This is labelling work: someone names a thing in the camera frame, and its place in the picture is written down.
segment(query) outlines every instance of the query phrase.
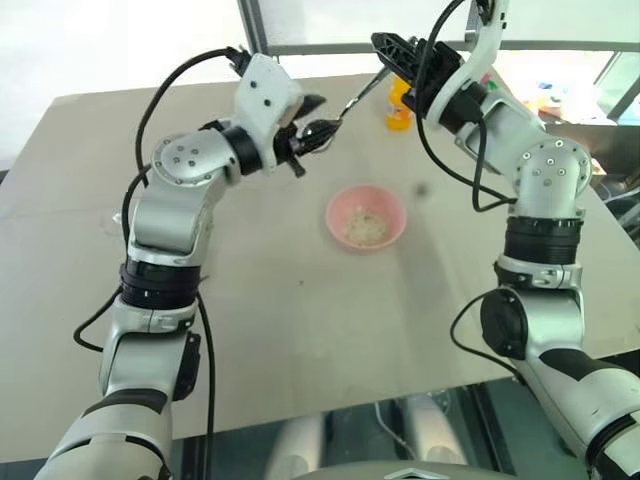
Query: rice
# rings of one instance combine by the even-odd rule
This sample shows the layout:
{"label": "rice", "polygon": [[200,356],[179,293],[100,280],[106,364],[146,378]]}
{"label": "rice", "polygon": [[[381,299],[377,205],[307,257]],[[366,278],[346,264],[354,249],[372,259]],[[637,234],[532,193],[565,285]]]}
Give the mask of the rice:
{"label": "rice", "polygon": [[356,212],[345,225],[345,237],[358,247],[372,247],[383,243],[389,236],[387,224],[368,210]]}

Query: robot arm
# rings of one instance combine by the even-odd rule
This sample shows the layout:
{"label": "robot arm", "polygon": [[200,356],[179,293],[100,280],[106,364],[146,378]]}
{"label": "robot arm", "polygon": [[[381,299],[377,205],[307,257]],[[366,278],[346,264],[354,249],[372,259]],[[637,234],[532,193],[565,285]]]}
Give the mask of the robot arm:
{"label": "robot arm", "polygon": [[170,136],[153,153],[104,347],[104,398],[73,423],[38,480],[171,478],[171,403],[195,386],[200,336],[190,328],[213,208],[244,175],[288,163],[301,176],[297,156],[333,134],[296,137],[294,120],[324,99],[303,95],[269,57],[254,55],[243,70],[230,119]]}
{"label": "robot arm", "polygon": [[[640,379],[582,351],[576,251],[584,211],[576,201],[589,183],[590,156],[580,144],[547,134],[506,91],[487,92],[478,83],[495,59],[507,3],[489,5],[467,63],[445,44],[435,45],[421,92],[427,125],[447,128],[474,160],[483,123],[485,167],[506,177],[517,194],[509,205],[504,252],[494,265],[500,287],[482,304],[483,338],[512,360],[590,470],[607,479],[638,478]],[[397,35],[378,33],[372,41],[382,62],[415,87],[424,40],[414,48]],[[422,115],[415,99],[414,88],[404,101]]]}

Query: yellow bottle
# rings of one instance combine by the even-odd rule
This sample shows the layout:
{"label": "yellow bottle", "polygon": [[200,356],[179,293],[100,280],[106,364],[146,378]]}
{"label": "yellow bottle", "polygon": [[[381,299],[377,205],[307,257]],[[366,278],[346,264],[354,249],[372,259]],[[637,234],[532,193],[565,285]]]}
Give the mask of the yellow bottle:
{"label": "yellow bottle", "polygon": [[393,85],[389,92],[389,108],[387,110],[387,127],[391,130],[408,130],[411,127],[411,110],[402,103],[402,95],[411,88],[397,75],[393,76]]}

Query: black cable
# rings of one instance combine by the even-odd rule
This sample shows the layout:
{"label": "black cable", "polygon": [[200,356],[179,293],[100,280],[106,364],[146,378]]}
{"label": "black cable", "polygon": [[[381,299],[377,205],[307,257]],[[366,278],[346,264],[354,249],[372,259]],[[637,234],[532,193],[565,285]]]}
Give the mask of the black cable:
{"label": "black cable", "polygon": [[122,210],[120,211],[121,222],[122,222],[122,236],[124,237],[124,248],[127,248],[129,244],[129,234],[131,231],[131,227],[129,226],[129,207],[131,205],[131,198],[133,197],[133,193],[136,191],[136,187],[140,183],[140,181],[144,181],[146,179],[146,174],[151,168],[151,165],[145,165],[140,169],[138,174],[133,177],[131,183],[129,184],[129,188],[127,188],[127,193],[124,194],[124,198],[122,199]]}
{"label": "black cable", "polygon": [[209,478],[213,468],[213,420],[216,405],[216,359],[213,350],[213,335],[211,334],[211,325],[209,324],[209,316],[207,309],[202,300],[200,292],[196,294],[198,299],[198,311],[202,319],[202,327],[204,328],[204,338],[207,343],[207,357],[209,359],[209,402],[207,407],[207,446],[205,448],[204,476]]}
{"label": "black cable", "polygon": [[91,318],[86,322],[82,323],[78,326],[73,332],[73,340],[80,345],[81,347],[87,348],[89,350],[93,350],[94,352],[102,352],[102,347],[98,347],[93,343],[89,343],[82,338],[82,332],[84,332],[87,327],[93,324],[98,318],[100,318],[104,312],[109,310],[109,307],[113,305],[113,302],[116,300],[116,297],[122,293],[122,287],[116,288],[116,291],[109,297],[109,299],[102,305],[96,313],[91,315]]}
{"label": "black cable", "polygon": [[[449,168],[447,165],[445,165],[445,163],[440,160],[440,158],[436,155],[436,153],[433,151],[433,149],[431,148],[431,145],[429,145],[429,141],[427,140],[427,135],[425,133],[424,130],[424,125],[423,125],[423,117],[426,114],[426,112],[424,111],[424,97],[423,97],[423,92],[424,92],[424,84],[426,82],[426,75],[427,75],[427,65],[429,64],[429,61],[431,60],[431,56],[433,55],[433,51],[434,51],[434,46],[436,43],[436,38],[438,36],[438,34],[440,33],[440,30],[442,29],[442,26],[446,23],[446,21],[449,19],[449,17],[451,16],[451,14],[456,10],[456,8],[458,8],[465,0],[453,0],[451,3],[449,3],[449,5],[447,5],[447,7],[444,9],[444,11],[440,14],[440,16],[438,17],[438,19],[436,20],[436,23],[433,27],[433,29],[431,30],[431,33],[429,34],[429,39],[427,40],[427,44],[425,46],[425,48],[422,51],[422,58],[420,59],[420,64],[418,66],[418,72],[416,74],[416,81],[414,82],[414,88],[415,88],[415,92],[416,92],[416,119],[417,119],[417,128],[418,128],[418,136],[420,137],[420,142],[422,143],[422,146],[424,147],[425,151],[427,152],[427,155],[429,155],[429,157],[431,157],[431,160],[441,169],[443,170],[447,175],[449,175],[450,177],[458,180],[459,182],[464,183],[467,186],[473,187],[473,182],[471,180],[469,180],[466,177],[463,177],[462,175],[460,175],[459,173],[455,172],[454,170],[452,170],[451,168]],[[484,185],[478,185],[478,188],[485,192],[488,193],[489,195],[494,196],[495,198],[499,199],[499,200],[507,200],[507,197],[499,192],[496,192],[495,190],[485,187]]]}
{"label": "black cable", "polygon": [[485,358],[497,365],[500,365],[501,367],[509,370],[517,379],[518,381],[520,381],[520,383],[524,384],[524,379],[522,378],[522,375],[520,375],[520,372],[518,372],[518,370],[516,370],[514,367],[512,367],[511,365],[509,365],[506,362],[503,362],[502,360],[492,356],[492,355],[488,355],[484,352],[481,352],[480,350],[476,350],[474,348],[471,347],[467,347],[466,345],[463,345],[462,343],[460,343],[458,341],[458,339],[456,338],[456,327],[458,326],[458,323],[460,322],[460,319],[463,317],[463,315],[465,313],[467,313],[467,311],[479,300],[482,300],[484,297],[486,297],[487,295],[489,295],[490,293],[495,292],[494,290],[489,290],[488,292],[483,293],[482,295],[478,295],[476,298],[474,298],[473,300],[471,300],[469,303],[467,303],[464,308],[462,310],[460,310],[460,313],[458,313],[458,315],[456,315],[456,318],[453,320],[453,323],[451,324],[451,328],[449,329],[449,336],[451,337],[451,341],[455,344],[456,347],[464,350],[465,352],[471,353],[473,355],[477,355],[478,357],[482,357]]}
{"label": "black cable", "polygon": [[471,191],[471,203],[473,204],[473,209],[476,212],[487,212],[493,208],[499,207],[501,205],[505,205],[508,203],[514,203],[515,199],[513,198],[503,198],[498,200],[497,202],[490,203],[489,205],[485,205],[484,207],[480,206],[480,187],[482,180],[482,170],[484,170],[484,160],[487,152],[487,124],[484,120],[478,121],[478,129],[480,130],[480,146],[478,147],[478,158],[476,160],[476,170],[473,175],[473,188]]}
{"label": "black cable", "polygon": [[[169,89],[171,84],[175,82],[180,75],[182,75],[191,67],[199,63],[202,63],[206,60],[210,60],[212,58],[232,56],[234,53],[237,53],[236,50],[227,47],[227,48],[219,48],[217,50],[211,50],[209,52],[204,52],[204,53],[201,53],[200,55],[196,55],[195,57],[184,62],[182,65],[176,68],[173,72],[171,72],[171,74],[165,79],[165,81],[162,82],[162,84],[158,87],[158,90],[156,90],[156,93],[153,95],[151,102],[149,102],[147,109],[144,111],[144,114],[142,115],[142,119],[140,120],[140,124],[138,125],[138,130],[136,132],[136,143],[135,143],[136,166],[138,167],[139,172],[141,172],[143,168],[142,137],[144,135],[144,130],[147,127],[147,124],[149,123],[149,119],[151,118],[151,115],[153,114],[154,110],[158,106],[158,103],[160,103],[162,96],[166,93],[166,91]],[[143,175],[142,183],[144,184],[145,188],[147,187],[147,185],[149,185],[146,175]]]}

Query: table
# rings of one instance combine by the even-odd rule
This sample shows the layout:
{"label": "table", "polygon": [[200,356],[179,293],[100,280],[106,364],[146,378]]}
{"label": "table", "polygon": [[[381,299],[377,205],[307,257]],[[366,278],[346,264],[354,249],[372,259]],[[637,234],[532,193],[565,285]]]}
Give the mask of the table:
{"label": "table", "polygon": [[[333,116],[366,79],[301,83],[329,98],[321,114]],[[227,115],[234,88],[172,89],[149,126],[147,154],[164,134]],[[124,248],[112,217],[135,172],[134,128],[151,95],[57,99],[0,188],[0,462],[47,456],[99,398],[100,356],[78,348],[71,332],[117,285]],[[325,154],[303,159],[306,177],[286,166],[255,174],[217,206],[213,273],[202,284],[216,347],[216,430],[507,375],[448,337],[457,311],[495,286],[506,208],[474,213],[470,190],[427,160],[415,132],[386,129],[385,106],[384,88],[365,99]],[[432,138],[447,163],[471,175],[448,133]],[[323,212],[337,190],[371,182],[397,192],[408,226],[396,245],[354,255],[329,238]],[[486,183],[509,191],[499,177]],[[640,253],[591,189],[582,205],[586,350],[638,348]],[[101,343],[107,323],[87,337]],[[477,309],[460,339],[482,346]],[[175,404],[176,438],[205,432],[206,379],[203,361],[194,393]]]}

